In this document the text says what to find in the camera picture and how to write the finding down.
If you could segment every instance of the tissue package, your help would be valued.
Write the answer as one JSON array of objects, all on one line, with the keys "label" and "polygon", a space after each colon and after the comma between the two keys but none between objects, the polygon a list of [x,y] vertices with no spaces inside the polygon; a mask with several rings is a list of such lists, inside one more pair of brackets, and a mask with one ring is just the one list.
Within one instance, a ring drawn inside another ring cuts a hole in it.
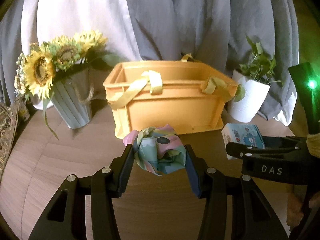
[{"label": "tissue package", "polygon": [[[262,135],[255,124],[227,123],[221,132],[225,145],[228,142],[236,142],[260,149],[265,148]],[[228,160],[236,159],[228,154],[227,157]]]}]

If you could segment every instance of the sunflower center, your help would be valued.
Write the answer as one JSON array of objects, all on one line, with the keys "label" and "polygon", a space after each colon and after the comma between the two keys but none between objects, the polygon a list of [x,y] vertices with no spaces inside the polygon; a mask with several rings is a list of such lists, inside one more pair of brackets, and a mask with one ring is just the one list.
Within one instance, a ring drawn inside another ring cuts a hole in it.
[{"label": "sunflower center", "polygon": [[57,58],[61,63],[72,59],[76,55],[76,49],[73,46],[65,45],[57,52]]},{"label": "sunflower center", "polygon": [[46,70],[46,62],[44,58],[39,58],[35,62],[34,77],[38,85],[44,86],[48,80],[49,74]]}]

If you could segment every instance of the green led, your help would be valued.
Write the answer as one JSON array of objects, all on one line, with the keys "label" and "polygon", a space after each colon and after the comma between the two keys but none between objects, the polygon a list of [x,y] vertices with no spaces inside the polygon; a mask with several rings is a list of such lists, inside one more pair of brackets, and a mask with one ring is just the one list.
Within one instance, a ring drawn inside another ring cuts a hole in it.
[{"label": "green led", "polygon": [[317,82],[315,80],[310,80],[309,83],[308,83],[308,86],[311,88],[311,89],[315,89],[316,86],[317,86]]}]

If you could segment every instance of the screw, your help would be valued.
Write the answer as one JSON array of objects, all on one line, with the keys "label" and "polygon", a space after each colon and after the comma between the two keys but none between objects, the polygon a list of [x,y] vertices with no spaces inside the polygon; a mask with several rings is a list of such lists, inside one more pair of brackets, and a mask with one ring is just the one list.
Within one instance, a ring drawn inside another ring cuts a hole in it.
[{"label": "screw", "polygon": [[245,180],[245,181],[250,181],[251,177],[249,175],[243,175],[242,179]]},{"label": "screw", "polygon": [[216,169],[215,168],[207,168],[207,172],[210,174],[215,174],[216,173]]},{"label": "screw", "polygon": [[110,167],[104,167],[102,168],[102,173],[109,173],[111,171]]},{"label": "screw", "polygon": [[75,179],[76,179],[75,175],[69,175],[68,178],[67,178],[67,180],[70,181],[70,182],[74,181]]}]

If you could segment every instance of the wooden table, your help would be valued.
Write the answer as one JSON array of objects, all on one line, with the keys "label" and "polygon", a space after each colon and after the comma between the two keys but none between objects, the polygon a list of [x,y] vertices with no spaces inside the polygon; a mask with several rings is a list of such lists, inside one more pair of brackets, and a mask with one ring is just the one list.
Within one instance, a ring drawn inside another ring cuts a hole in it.
[{"label": "wooden table", "polygon": [[[0,212],[14,233],[27,240],[43,209],[69,174],[79,178],[93,175],[110,165],[124,150],[114,135],[111,109],[105,101],[92,103],[93,120],[82,129],[71,130],[54,108],[47,111],[50,126],[59,141],[37,112],[18,139],[4,171],[0,186]],[[235,122],[223,112],[224,123]],[[256,116],[262,135],[293,135],[289,128],[275,120]],[[191,144],[197,156],[225,175],[240,177],[241,160],[228,161],[221,131],[181,135]],[[254,179],[275,209],[284,227],[287,185]],[[185,169],[155,176],[133,165],[125,194],[113,200],[122,240],[197,239],[205,200],[197,199],[189,186]],[[228,208],[226,239],[230,239],[232,212]],[[90,197],[86,199],[87,238],[92,240]]]}]

